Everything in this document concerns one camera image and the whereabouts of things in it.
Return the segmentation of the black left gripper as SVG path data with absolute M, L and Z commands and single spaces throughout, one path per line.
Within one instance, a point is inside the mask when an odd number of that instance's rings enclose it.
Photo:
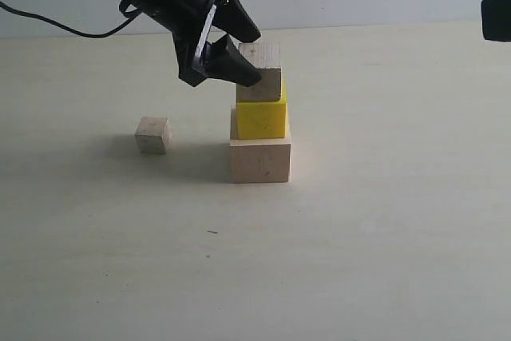
M 127 18 L 136 12 L 146 14 L 172 33 L 179 79 L 192 87 L 207 78 L 243 87 L 252 87 L 262 79 L 228 35 L 206 42 L 212 21 L 240 42 L 255 42 L 261 37 L 240 0 L 121 0 L 119 11 Z

